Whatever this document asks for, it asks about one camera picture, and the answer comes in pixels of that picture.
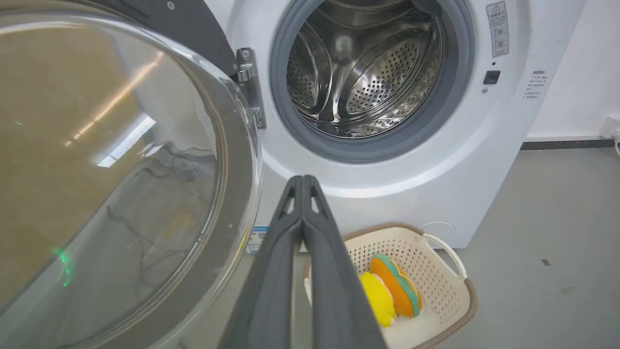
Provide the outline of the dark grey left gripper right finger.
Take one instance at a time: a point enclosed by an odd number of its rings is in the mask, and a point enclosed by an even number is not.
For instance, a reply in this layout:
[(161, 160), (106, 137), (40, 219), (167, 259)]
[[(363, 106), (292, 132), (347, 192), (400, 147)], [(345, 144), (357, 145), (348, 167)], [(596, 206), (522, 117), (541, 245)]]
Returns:
[(303, 176), (303, 240), (311, 256), (312, 331), (315, 349), (385, 349), (323, 190)]

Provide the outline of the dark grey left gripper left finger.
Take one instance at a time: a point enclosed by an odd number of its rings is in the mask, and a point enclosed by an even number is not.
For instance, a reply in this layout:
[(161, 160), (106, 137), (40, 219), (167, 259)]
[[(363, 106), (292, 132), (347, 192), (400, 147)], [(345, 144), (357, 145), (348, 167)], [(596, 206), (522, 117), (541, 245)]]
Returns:
[(220, 349), (288, 349), (292, 344), (293, 256), (301, 241), (303, 177), (288, 179), (255, 256)]

